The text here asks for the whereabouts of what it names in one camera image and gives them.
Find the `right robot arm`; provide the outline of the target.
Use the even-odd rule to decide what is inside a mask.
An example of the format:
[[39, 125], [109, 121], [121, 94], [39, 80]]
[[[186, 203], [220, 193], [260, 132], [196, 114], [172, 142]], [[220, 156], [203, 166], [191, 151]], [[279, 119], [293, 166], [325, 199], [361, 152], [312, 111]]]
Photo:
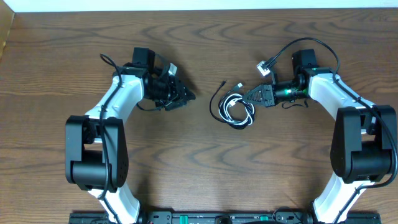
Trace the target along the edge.
[[313, 49], [292, 54], [294, 77], [279, 82], [275, 58], [257, 69], [272, 77], [244, 95], [244, 100], [266, 108], [281, 102], [310, 98], [335, 120], [330, 161], [331, 178], [303, 218], [304, 223], [343, 223], [348, 211], [367, 189], [389, 185], [397, 176], [396, 111], [376, 105], [347, 86], [336, 70], [317, 64]]

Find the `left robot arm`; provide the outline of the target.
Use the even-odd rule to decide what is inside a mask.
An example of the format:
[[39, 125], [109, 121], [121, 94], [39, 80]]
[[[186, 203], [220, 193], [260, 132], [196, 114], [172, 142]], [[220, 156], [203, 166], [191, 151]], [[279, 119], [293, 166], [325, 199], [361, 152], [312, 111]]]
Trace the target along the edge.
[[124, 125], [143, 99], [156, 110], [174, 110], [196, 98], [178, 78], [178, 68], [148, 48], [136, 47], [122, 66], [106, 54], [114, 68], [109, 90], [84, 115], [65, 123], [65, 177], [96, 197], [103, 212], [73, 212], [70, 223], [147, 223], [140, 201], [128, 183], [129, 159]]

